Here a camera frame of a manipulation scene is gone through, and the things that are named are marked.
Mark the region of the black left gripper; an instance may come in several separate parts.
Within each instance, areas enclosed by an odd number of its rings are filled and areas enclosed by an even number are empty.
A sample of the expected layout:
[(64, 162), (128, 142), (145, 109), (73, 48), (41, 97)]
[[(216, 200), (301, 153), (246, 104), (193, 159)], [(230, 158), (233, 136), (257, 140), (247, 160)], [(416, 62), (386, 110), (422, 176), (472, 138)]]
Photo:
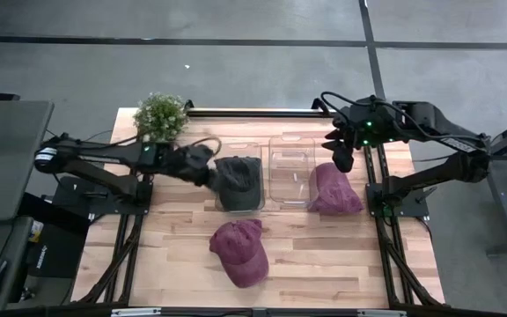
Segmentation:
[(214, 152), (206, 145), (187, 145), (166, 153), (163, 175), (191, 182), (217, 193), (220, 188), (218, 171), (209, 168)]

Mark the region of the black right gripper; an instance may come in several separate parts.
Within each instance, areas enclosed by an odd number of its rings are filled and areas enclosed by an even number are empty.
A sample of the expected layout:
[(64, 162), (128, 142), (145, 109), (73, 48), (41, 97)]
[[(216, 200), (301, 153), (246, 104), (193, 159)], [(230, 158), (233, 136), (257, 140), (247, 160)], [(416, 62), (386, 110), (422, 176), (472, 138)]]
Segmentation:
[(354, 164), (354, 150), (346, 147), (345, 141), (353, 148), (362, 148), (405, 140), (400, 113), (384, 101), (375, 101), (367, 106), (351, 106), (348, 119), (347, 131), (334, 129), (325, 135), (325, 142), (321, 144), (333, 152), (332, 160), (342, 173), (349, 173)]

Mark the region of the maroon baseball cap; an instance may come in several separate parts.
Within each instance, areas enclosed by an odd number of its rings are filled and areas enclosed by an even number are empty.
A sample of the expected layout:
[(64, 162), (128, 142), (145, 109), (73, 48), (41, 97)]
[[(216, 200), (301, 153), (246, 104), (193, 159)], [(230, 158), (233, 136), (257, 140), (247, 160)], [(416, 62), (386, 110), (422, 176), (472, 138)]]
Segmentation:
[(326, 216), (360, 213), (364, 207), (347, 175), (331, 162), (316, 166), (310, 175), (311, 201), (308, 211)]

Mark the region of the maroon cap with thread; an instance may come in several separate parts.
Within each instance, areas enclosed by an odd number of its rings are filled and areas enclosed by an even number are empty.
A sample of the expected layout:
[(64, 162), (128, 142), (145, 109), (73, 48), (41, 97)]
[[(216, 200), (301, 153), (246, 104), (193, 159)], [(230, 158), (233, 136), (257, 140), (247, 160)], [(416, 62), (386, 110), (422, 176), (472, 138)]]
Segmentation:
[(268, 275), (269, 264), (261, 241), (262, 222), (241, 219), (221, 225), (209, 239), (226, 275), (239, 288), (257, 285)]

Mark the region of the clear plastic bin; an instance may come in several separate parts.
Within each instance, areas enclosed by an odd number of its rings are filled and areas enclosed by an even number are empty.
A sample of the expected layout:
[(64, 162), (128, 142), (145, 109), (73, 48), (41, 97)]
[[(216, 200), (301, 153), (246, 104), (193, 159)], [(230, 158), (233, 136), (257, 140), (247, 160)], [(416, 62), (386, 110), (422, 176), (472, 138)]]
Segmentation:
[(307, 206), (312, 201), (315, 142), (304, 136), (273, 136), (268, 143), (268, 182), (272, 200)]
[[(223, 157), (255, 157), (261, 160), (261, 147), (257, 143), (233, 143), (233, 144), (224, 144), (222, 146), (222, 150), (219, 154), (217, 154), (216, 159), (220, 159)], [(263, 165), (261, 160), (261, 184), (259, 188), (262, 190), (265, 201), (265, 190), (264, 190), (264, 180), (263, 180)], [(250, 213), (255, 212), (257, 210), (250, 210), (247, 212), (230, 212), (230, 213)]]

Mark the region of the green potted plant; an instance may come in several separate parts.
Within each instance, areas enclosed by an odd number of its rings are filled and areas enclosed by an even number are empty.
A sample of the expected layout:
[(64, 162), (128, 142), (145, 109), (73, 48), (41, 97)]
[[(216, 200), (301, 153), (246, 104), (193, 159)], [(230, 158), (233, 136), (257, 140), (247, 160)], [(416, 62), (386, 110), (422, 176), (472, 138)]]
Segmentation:
[(133, 118), (140, 136), (171, 142), (187, 125), (186, 102), (180, 96), (151, 92), (147, 99), (138, 102)]

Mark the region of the black box with white logo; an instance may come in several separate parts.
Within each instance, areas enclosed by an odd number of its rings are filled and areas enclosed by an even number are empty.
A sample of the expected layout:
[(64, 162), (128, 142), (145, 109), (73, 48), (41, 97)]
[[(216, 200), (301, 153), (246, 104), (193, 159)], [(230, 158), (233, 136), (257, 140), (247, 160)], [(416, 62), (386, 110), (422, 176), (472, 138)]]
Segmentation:
[(34, 221), (28, 238), (27, 273), (36, 277), (73, 278), (85, 246), (88, 225), (64, 228)]

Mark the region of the dark grey side desk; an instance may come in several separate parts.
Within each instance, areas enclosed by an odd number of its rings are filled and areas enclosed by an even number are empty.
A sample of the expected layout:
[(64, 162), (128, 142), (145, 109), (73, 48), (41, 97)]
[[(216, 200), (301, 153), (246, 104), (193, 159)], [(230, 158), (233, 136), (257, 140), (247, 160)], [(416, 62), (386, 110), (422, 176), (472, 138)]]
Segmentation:
[(49, 101), (0, 101), (0, 221), (17, 214), (53, 110)]

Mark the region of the black aluminium table frame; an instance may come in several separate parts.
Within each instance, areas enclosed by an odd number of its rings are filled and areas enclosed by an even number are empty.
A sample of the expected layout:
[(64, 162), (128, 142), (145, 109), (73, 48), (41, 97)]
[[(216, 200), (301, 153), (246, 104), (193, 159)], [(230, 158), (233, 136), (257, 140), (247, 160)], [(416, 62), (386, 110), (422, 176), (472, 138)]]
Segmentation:
[[(376, 222), (368, 211), (330, 217), (305, 211), (298, 204), (275, 201), (276, 172), (269, 180), (269, 142), (287, 144), (296, 137), (316, 143), (309, 155), (316, 164), (331, 161), (320, 147), (332, 130), (331, 119), (316, 110), (197, 109), (183, 144), (218, 136), (225, 144), (258, 145), (264, 160), (266, 198), (256, 215), (234, 215), (215, 208), (206, 188), (162, 175), (153, 180), (151, 208), (143, 218), (136, 251), (131, 306), (386, 308)], [(257, 217), (263, 224), (268, 277), (250, 288), (238, 288), (209, 251), (209, 238), (222, 224)], [(112, 260), (121, 218), (104, 216), (89, 229), (71, 298), (81, 299), (98, 282)], [(426, 291), (445, 302), (427, 229), (419, 220), (399, 220), (406, 261)]]

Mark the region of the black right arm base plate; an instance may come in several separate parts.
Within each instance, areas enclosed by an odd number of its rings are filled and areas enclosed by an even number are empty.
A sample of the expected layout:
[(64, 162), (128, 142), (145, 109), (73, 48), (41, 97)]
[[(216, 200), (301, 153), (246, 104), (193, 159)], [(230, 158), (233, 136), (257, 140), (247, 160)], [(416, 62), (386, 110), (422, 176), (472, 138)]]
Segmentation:
[(403, 198), (400, 204), (386, 203), (382, 198), (380, 183), (365, 186), (367, 207), (372, 217), (427, 217), (429, 210), (426, 194), (423, 190), (416, 190)]

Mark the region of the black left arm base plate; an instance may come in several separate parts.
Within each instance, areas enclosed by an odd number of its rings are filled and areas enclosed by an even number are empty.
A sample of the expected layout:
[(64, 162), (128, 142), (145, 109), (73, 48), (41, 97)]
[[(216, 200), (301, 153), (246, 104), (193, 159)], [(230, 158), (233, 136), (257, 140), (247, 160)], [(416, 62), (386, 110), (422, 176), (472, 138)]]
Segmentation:
[(62, 177), (52, 204), (82, 217), (97, 215), (145, 215), (150, 211), (153, 183), (139, 181), (136, 198), (121, 198), (110, 189), (76, 177)]

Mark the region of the silver metal bracket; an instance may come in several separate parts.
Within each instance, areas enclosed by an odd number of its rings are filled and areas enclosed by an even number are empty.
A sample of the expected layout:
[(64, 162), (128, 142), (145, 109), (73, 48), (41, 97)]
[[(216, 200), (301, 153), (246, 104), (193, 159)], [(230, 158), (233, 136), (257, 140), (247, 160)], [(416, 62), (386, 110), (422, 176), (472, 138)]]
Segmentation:
[(151, 317), (161, 313), (161, 307), (130, 307), (113, 309), (110, 317)]
[(356, 317), (408, 317), (405, 311), (384, 309), (360, 309)]

